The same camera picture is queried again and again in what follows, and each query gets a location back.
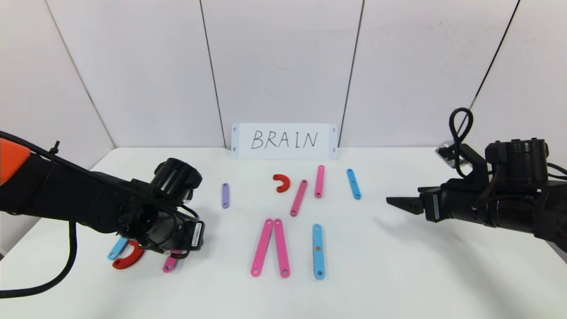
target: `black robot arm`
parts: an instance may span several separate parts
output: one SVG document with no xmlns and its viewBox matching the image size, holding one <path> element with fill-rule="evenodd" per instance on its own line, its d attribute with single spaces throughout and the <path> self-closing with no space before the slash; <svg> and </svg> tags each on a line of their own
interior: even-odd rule
<svg viewBox="0 0 567 319">
<path fill-rule="evenodd" d="M 118 233 L 137 241 L 142 249 L 176 250 L 171 256 L 179 259 L 201 248 L 205 225 L 184 205 L 202 181 L 196 169 L 169 158 L 156 168 L 150 183 L 127 182 L 57 157 L 57 147 L 58 143 L 46 151 L 0 132 L 0 211 L 70 222 L 70 262 L 57 282 L 73 265 L 75 223 L 101 233 Z M 178 207 L 193 217 L 178 212 Z M 52 286 L 0 291 L 0 297 L 27 296 Z"/>
<path fill-rule="evenodd" d="M 472 125 L 468 109 L 457 109 L 454 114 L 457 112 L 466 112 Z M 459 219 L 532 233 L 567 251 L 567 183 L 550 181 L 547 167 L 567 172 L 547 163 L 549 151 L 545 141 L 496 141 L 486 147 L 484 159 L 461 144 L 462 139 L 455 138 L 453 145 L 438 149 L 438 153 L 446 161 L 454 161 L 456 167 L 470 163 L 472 171 L 468 175 L 438 187 L 420 187 L 417 198 L 388 197 L 387 203 L 415 215 L 425 211 L 425 218 L 435 223 Z"/>
</svg>

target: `sign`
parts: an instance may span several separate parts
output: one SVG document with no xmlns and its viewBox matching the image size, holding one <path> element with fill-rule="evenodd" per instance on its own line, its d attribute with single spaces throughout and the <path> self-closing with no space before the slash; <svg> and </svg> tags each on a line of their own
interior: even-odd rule
<svg viewBox="0 0 567 319">
<path fill-rule="evenodd" d="M 232 157 L 248 160 L 326 160 L 338 154 L 334 124 L 237 123 L 231 128 Z"/>
</svg>

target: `white backdrop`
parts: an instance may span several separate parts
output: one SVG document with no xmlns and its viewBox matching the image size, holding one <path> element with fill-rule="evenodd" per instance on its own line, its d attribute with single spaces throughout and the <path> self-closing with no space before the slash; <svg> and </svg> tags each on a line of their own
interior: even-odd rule
<svg viewBox="0 0 567 319">
<path fill-rule="evenodd" d="M 48 4 L 116 146 L 224 146 L 199 1 Z"/>
<path fill-rule="evenodd" d="M 450 111 L 474 101 L 515 4 L 5 0 L 0 129 L 45 148 L 59 139 L 85 167 L 112 140 L 230 146 L 236 122 L 344 121 L 343 147 L 436 146 Z M 567 165 L 566 14 L 564 1 L 521 1 L 473 104 L 479 153 L 541 137 Z M 35 220 L 0 219 L 4 249 Z"/>
<path fill-rule="evenodd" d="M 522 0 L 472 111 L 466 139 L 484 156 L 495 140 L 544 138 L 567 166 L 567 2 Z"/>
<path fill-rule="evenodd" d="M 437 146 L 469 107 L 517 0 L 366 1 L 340 146 Z"/>
<path fill-rule="evenodd" d="M 340 130 L 362 0 L 204 0 L 227 146 L 234 123 Z"/>
<path fill-rule="evenodd" d="M 0 1 L 0 131 L 91 168 L 114 148 L 43 1 Z M 37 218 L 0 212 L 0 252 Z"/>
</svg>

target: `white table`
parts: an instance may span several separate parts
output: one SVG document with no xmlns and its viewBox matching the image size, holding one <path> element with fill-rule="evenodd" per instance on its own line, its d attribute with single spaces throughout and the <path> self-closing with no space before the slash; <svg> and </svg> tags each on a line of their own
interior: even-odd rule
<svg viewBox="0 0 567 319">
<path fill-rule="evenodd" d="M 567 265 L 530 234 L 462 221 L 435 224 L 386 203 L 416 196 L 456 173 L 429 148 L 341 149 L 337 161 L 237 161 L 228 150 L 121 148 L 94 170 L 150 181 L 157 164 L 176 157 L 203 183 L 191 207 L 206 223 L 205 244 L 171 274 L 165 256 L 146 252 L 118 271 L 106 258 L 112 234 L 78 227 L 69 276 L 50 291 L 0 300 L 2 318 L 564 318 Z M 319 164 L 326 165 L 315 199 Z M 362 192 L 354 200 L 352 168 Z M 286 174 L 279 194 L 272 175 Z M 298 217 L 289 216 L 301 179 L 309 185 Z M 221 207 L 229 183 L 231 206 Z M 261 227 L 282 218 L 291 276 L 278 275 L 274 239 L 260 277 L 250 273 Z M 311 227 L 324 227 L 327 277 L 312 273 Z M 0 263 L 0 289 L 43 284 L 63 268 L 67 223 L 43 219 Z"/>
</svg>

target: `pink plastic strip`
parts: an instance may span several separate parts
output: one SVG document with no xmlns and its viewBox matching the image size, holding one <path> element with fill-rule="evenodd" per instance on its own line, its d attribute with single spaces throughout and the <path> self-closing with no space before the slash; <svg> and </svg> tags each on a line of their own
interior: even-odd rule
<svg viewBox="0 0 567 319">
<path fill-rule="evenodd" d="M 271 219 L 266 219 L 266 221 L 264 222 L 264 228 L 262 229 L 262 234 L 260 235 L 260 242 L 258 243 L 258 248 L 256 249 L 256 255 L 254 255 L 252 268 L 250 269 L 250 274 L 252 275 L 252 277 L 258 277 L 262 273 L 264 259 L 266 258 L 268 244 L 270 243 L 270 236 L 272 235 L 273 224 L 274 221 Z"/>
<path fill-rule="evenodd" d="M 323 179 L 325 177 L 325 166 L 319 165 L 317 168 L 317 181 L 315 182 L 315 197 L 323 196 Z"/>
<path fill-rule="evenodd" d="M 172 254 L 178 254 L 181 251 L 179 250 L 172 250 L 170 251 L 170 253 Z M 175 265 L 177 265 L 177 259 L 175 258 L 171 258 L 171 257 L 167 257 L 166 259 L 166 263 L 163 265 L 163 272 L 172 272 L 175 269 Z"/>
<path fill-rule="evenodd" d="M 301 201 L 303 200 L 303 195 L 305 194 L 305 189 L 307 188 L 307 181 L 304 179 L 299 184 L 299 189 L 297 189 L 297 194 L 295 195 L 295 200 L 291 206 L 290 215 L 297 216 L 299 213 L 299 206 L 301 206 Z"/>
<path fill-rule="evenodd" d="M 287 248 L 285 246 L 284 225 L 281 219 L 274 220 L 274 233 L 276 234 L 276 249 L 278 251 L 278 263 L 280 264 L 280 275 L 289 277 L 289 260 L 287 259 Z"/>
</svg>

